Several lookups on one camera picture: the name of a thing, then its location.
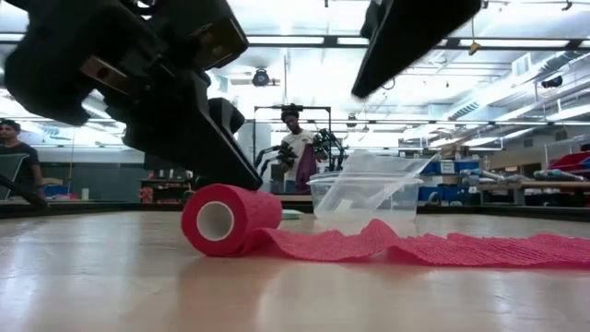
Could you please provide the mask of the yellow hanging tag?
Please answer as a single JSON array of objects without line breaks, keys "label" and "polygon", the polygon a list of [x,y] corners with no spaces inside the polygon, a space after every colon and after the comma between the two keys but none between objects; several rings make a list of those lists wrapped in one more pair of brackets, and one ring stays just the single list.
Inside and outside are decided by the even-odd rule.
[{"label": "yellow hanging tag", "polygon": [[471,30],[471,43],[468,49],[468,55],[473,56],[481,47],[481,45],[476,41],[476,33],[475,33],[475,19],[470,19],[470,30]]}]

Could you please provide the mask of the long light bar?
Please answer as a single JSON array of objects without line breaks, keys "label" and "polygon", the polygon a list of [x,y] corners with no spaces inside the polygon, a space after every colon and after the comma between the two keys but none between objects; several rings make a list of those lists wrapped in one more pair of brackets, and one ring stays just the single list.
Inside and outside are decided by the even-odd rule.
[{"label": "long light bar", "polygon": [[[351,35],[249,35],[252,47],[276,48],[328,48],[361,49],[369,42],[361,37]],[[518,39],[518,38],[484,38],[451,37],[439,41],[436,50],[468,50],[472,42],[479,44],[481,51],[590,51],[590,39]]]}]

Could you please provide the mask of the clear plastic zipper bag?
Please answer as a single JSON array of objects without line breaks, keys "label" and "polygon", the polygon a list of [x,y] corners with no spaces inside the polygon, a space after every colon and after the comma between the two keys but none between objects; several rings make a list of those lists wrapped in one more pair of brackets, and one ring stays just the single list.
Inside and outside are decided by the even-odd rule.
[{"label": "clear plastic zipper bag", "polygon": [[383,155],[368,150],[356,150],[342,165],[339,172],[410,173],[420,178],[421,171],[430,163],[429,159],[403,158]]}]

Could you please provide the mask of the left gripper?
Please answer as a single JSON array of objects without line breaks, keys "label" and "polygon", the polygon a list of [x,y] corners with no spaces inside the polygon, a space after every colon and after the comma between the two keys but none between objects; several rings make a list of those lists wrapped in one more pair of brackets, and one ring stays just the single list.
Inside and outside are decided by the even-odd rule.
[{"label": "left gripper", "polygon": [[5,84],[29,112],[70,125],[94,89],[126,124],[124,142],[247,190],[262,185],[234,134],[209,114],[206,71],[247,48],[227,0],[10,0],[29,26],[7,57]]}]

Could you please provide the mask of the dark shelf with items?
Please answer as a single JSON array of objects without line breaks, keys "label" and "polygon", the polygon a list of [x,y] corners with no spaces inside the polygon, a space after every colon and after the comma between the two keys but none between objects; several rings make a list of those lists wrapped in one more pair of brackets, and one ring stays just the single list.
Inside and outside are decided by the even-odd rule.
[{"label": "dark shelf with items", "polygon": [[140,181],[143,204],[184,205],[193,193],[193,173],[186,170],[156,170]]}]

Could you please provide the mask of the white air vent grille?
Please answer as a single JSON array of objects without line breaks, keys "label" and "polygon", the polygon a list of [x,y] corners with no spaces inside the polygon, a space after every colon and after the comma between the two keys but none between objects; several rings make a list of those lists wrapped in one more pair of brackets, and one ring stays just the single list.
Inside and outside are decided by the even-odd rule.
[{"label": "white air vent grille", "polygon": [[525,79],[530,76],[533,68],[531,53],[525,53],[512,62],[512,77]]}]

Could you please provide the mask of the grey wrapped bundle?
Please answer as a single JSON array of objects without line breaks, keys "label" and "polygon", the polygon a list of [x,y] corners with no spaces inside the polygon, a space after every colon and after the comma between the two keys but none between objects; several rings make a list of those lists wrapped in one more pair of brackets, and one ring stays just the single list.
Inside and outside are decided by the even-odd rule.
[{"label": "grey wrapped bundle", "polygon": [[539,181],[557,181],[557,182],[585,182],[583,176],[570,172],[564,172],[559,169],[540,170],[534,172],[534,178]]},{"label": "grey wrapped bundle", "polygon": [[528,181],[528,178],[521,174],[502,175],[482,169],[462,170],[459,174],[462,176],[462,182],[470,185]]}]

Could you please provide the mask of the clear plastic food container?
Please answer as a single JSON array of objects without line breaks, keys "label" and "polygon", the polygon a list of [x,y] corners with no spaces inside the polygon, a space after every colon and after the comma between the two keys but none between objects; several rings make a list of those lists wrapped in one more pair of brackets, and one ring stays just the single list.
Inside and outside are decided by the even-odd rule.
[{"label": "clear plastic food container", "polygon": [[324,172],[308,182],[316,217],[349,222],[413,219],[420,184],[404,172]]}]

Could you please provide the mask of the standing person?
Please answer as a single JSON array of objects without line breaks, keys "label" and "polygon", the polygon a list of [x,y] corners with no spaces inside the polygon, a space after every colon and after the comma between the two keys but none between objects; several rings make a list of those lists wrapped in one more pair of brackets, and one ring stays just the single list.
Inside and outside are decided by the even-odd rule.
[{"label": "standing person", "polygon": [[281,139],[295,157],[287,158],[279,163],[283,172],[284,191],[287,194],[300,194],[306,191],[304,186],[309,179],[318,173],[318,162],[325,159],[323,152],[316,152],[313,147],[315,134],[301,128],[300,113],[286,110],[281,113],[281,121],[287,126],[289,133]]}]

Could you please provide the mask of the red storage bin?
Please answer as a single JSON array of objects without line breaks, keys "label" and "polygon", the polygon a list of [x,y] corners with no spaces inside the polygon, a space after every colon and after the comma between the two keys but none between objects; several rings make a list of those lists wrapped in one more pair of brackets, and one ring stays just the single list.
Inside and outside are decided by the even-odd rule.
[{"label": "red storage bin", "polygon": [[571,173],[590,172],[590,151],[565,155],[553,161],[549,168]]}]

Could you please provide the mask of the red elastic bandage roll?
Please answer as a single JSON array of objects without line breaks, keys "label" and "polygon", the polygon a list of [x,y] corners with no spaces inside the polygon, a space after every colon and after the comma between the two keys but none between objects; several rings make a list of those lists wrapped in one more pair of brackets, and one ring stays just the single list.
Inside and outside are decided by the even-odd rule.
[{"label": "red elastic bandage roll", "polygon": [[276,196],[212,184],[189,199],[181,228],[194,249],[214,257],[265,253],[315,262],[359,262],[385,253],[390,261],[409,265],[590,269],[590,239],[584,238],[479,238],[460,233],[400,237],[380,219],[353,235],[301,234],[280,229],[281,219]]}]

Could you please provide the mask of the wooden workbench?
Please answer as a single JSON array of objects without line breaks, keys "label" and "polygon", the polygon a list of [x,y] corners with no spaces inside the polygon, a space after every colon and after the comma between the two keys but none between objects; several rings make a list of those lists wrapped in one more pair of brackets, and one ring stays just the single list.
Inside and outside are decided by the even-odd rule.
[{"label": "wooden workbench", "polygon": [[584,197],[590,193],[590,182],[557,182],[557,181],[522,181],[522,182],[500,182],[478,184],[477,189],[481,192],[481,203],[489,201],[489,192],[497,190],[508,190],[513,194],[513,203],[517,206],[525,205],[526,189],[560,189],[566,192],[573,192]]}]

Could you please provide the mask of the blue storage bin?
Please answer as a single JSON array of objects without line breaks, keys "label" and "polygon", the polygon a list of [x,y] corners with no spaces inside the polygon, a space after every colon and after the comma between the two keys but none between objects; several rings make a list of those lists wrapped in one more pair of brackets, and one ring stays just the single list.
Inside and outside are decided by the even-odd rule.
[{"label": "blue storage bin", "polygon": [[479,167],[476,160],[435,160],[431,161],[421,174],[458,174],[463,170],[474,170]]},{"label": "blue storage bin", "polygon": [[418,201],[427,201],[432,194],[438,194],[442,201],[466,202],[470,199],[471,193],[468,186],[463,185],[439,185],[421,186],[418,193]]}]

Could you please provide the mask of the seated person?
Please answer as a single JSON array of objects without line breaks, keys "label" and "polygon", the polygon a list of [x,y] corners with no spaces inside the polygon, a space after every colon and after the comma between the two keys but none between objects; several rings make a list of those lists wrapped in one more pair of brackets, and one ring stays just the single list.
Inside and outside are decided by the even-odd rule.
[{"label": "seated person", "polygon": [[22,158],[14,182],[28,192],[44,199],[44,186],[38,151],[21,141],[21,126],[10,119],[0,120],[0,156],[18,155]]}]

